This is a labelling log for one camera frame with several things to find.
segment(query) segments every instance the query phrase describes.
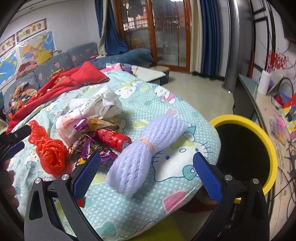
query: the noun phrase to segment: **yellow trash can rim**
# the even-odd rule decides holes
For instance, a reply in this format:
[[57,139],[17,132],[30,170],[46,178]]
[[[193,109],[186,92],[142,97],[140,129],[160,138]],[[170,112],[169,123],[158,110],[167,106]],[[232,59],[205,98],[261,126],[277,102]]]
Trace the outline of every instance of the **yellow trash can rim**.
[[[274,182],[276,181],[276,174],[277,174],[277,168],[278,168],[276,150],[268,134],[255,122],[240,115],[221,115],[212,119],[210,121],[210,124],[215,128],[224,124],[241,125],[248,128],[252,132],[254,132],[260,138],[260,140],[262,141],[262,143],[264,144],[267,150],[267,153],[269,156],[269,162],[270,162],[269,175],[266,183],[262,187],[263,193],[264,195],[266,195],[272,188]],[[240,198],[237,198],[235,203],[239,203],[239,201],[240,201]]]

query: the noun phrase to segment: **red blanket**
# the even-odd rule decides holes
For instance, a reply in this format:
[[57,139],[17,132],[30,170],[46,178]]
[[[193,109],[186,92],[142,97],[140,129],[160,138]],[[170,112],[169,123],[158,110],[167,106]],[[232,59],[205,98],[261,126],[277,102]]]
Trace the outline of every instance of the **red blanket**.
[[[66,78],[61,82],[58,82],[58,78],[63,76],[66,76]],[[45,84],[36,95],[31,97],[26,105],[15,113],[8,125],[7,133],[11,132],[20,121],[31,114],[31,112],[39,105],[53,100],[65,92],[79,89],[84,85],[104,83],[107,81],[109,81],[109,78],[101,73],[90,62],[85,62],[81,67],[58,74]]]

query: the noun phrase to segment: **wooden door frame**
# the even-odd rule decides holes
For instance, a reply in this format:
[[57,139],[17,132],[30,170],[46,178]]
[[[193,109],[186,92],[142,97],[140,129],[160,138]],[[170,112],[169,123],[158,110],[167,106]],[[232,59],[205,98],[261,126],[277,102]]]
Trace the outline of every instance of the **wooden door frame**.
[[[158,65],[152,2],[151,2],[151,0],[145,0],[145,2],[146,2],[146,12],[147,12],[147,19],[148,19],[148,26],[149,26],[149,38],[150,38],[151,53],[152,53],[152,57],[153,57],[155,64]],[[172,71],[189,72],[190,71],[190,41],[191,41],[191,35],[190,35],[191,5],[190,5],[190,0],[183,0],[183,3],[184,3],[184,17],[185,17],[185,23],[186,23],[186,26],[185,26],[186,66],[182,67],[182,66],[175,66],[175,65],[166,65],[166,64],[161,64],[161,63],[159,65],[167,66]],[[117,14],[119,35],[120,35],[121,39],[123,41],[125,41],[120,0],[115,0],[115,8],[116,8],[116,14]]]

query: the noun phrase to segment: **white vase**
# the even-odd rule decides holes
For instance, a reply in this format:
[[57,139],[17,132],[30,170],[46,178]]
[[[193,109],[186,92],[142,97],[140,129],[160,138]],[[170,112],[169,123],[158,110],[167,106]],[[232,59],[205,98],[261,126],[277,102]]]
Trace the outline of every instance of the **white vase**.
[[258,91],[259,93],[266,95],[270,83],[271,73],[266,72],[265,70],[262,71]]

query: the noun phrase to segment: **silver screw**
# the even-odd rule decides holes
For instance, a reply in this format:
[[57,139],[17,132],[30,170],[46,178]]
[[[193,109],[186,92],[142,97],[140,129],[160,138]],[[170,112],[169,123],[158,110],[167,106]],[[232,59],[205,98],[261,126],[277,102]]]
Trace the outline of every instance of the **silver screw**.
[[39,182],[41,182],[41,178],[36,178],[35,183],[38,184]]
[[259,180],[258,180],[257,178],[254,178],[254,179],[253,179],[253,183],[254,183],[254,184],[259,184]]
[[231,181],[231,180],[232,180],[232,176],[231,176],[231,175],[225,175],[225,179],[226,179],[227,181]]
[[64,174],[64,175],[62,175],[62,180],[67,180],[69,178],[69,175],[68,174]]

